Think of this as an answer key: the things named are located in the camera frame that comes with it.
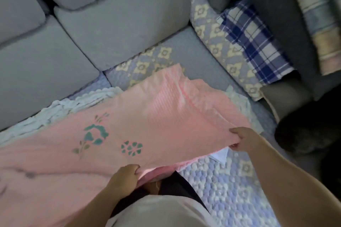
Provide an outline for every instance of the plaid fabric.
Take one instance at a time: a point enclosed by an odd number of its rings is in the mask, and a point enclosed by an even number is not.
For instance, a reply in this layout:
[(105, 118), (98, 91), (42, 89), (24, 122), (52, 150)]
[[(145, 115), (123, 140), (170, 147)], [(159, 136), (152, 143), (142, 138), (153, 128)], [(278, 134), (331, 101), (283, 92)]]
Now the plaid fabric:
[(294, 68), (280, 44), (262, 20), (250, 0), (242, 0), (217, 18), (225, 38), (244, 49), (244, 56), (259, 81), (268, 85), (292, 72)]

